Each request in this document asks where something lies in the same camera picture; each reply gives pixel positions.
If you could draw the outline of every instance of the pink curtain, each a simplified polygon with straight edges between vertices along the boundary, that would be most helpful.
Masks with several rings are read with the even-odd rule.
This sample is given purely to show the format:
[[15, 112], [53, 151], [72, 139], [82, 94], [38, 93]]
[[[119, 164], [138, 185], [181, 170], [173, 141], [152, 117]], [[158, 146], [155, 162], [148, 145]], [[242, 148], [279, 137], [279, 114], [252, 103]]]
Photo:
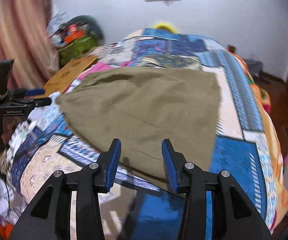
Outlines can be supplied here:
[[51, 0], [0, 0], [0, 60], [15, 59], [9, 88], [42, 87], [58, 71], [46, 33]]

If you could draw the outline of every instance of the brown cardboard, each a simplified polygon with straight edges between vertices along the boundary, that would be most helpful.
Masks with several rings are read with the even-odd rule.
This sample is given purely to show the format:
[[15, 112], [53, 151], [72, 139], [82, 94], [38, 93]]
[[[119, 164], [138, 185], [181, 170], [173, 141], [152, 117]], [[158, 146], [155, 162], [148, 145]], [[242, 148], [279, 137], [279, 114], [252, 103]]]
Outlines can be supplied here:
[[45, 94], [40, 97], [48, 97], [55, 91], [63, 93], [79, 74], [95, 63], [96, 59], [96, 56], [88, 56], [70, 61], [44, 85]]

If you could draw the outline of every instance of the khaki fabric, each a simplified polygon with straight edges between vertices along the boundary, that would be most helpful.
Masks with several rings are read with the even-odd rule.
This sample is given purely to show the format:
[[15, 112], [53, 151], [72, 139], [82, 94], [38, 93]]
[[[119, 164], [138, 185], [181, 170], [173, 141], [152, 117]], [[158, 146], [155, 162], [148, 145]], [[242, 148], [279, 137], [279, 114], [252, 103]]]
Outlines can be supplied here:
[[165, 181], [161, 154], [165, 138], [187, 161], [208, 170], [219, 89], [214, 73], [126, 67], [87, 75], [57, 103], [70, 129], [82, 140], [107, 151], [113, 138], [119, 138], [122, 164], [134, 168], [139, 177], [147, 179], [149, 174]]

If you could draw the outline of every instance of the metal screw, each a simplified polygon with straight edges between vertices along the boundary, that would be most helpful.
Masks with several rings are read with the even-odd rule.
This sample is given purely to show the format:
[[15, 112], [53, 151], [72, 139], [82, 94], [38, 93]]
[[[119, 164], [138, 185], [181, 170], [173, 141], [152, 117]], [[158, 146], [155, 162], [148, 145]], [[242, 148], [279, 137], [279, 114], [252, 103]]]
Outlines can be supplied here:
[[62, 171], [57, 170], [57, 171], [54, 171], [54, 172], [53, 172], [53, 176], [54, 176], [54, 177], [60, 177], [60, 176], [62, 175], [62, 173], [63, 173]]
[[222, 171], [221, 174], [223, 177], [226, 177], [226, 178], [229, 177], [230, 175], [228, 171]]
[[96, 169], [99, 165], [97, 163], [90, 163], [89, 167], [90, 169]]
[[185, 168], [190, 170], [190, 169], [194, 168], [194, 164], [193, 163], [185, 163]]

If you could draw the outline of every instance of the bed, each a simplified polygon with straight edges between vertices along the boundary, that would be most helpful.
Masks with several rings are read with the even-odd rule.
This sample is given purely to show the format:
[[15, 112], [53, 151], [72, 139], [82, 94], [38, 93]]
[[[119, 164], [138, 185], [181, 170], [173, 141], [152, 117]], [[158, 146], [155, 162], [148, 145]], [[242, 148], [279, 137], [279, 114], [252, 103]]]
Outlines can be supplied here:
[[[269, 96], [254, 83], [247, 65], [238, 56], [208, 37], [152, 28], [136, 31], [117, 44], [97, 47], [89, 55], [96, 55], [102, 65], [109, 67], [172, 66], [215, 73], [221, 102], [209, 171], [228, 170], [233, 174], [273, 231], [288, 208], [283, 159], [268, 114]], [[9, 184], [28, 203], [53, 171], [78, 171], [96, 161], [99, 155], [68, 128], [55, 103], [58, 94], [51, 95], [51, 106], [35, 109], [30, 114], [30, 125], [17, 128], [11, 143], [22, 136], [21, 143], [1, 157], [0, 166]], [[99, 194], [99, 200], [106, 239], [177, 238], [184, 199], [134, 176], [128, 169], [118, 168], [113, 188], [108, 194]], [[211, 239], [210, 195], [207, 200], [205, 239]], [[73, 193], [71, 239], [76, 239], [75, 201]]]

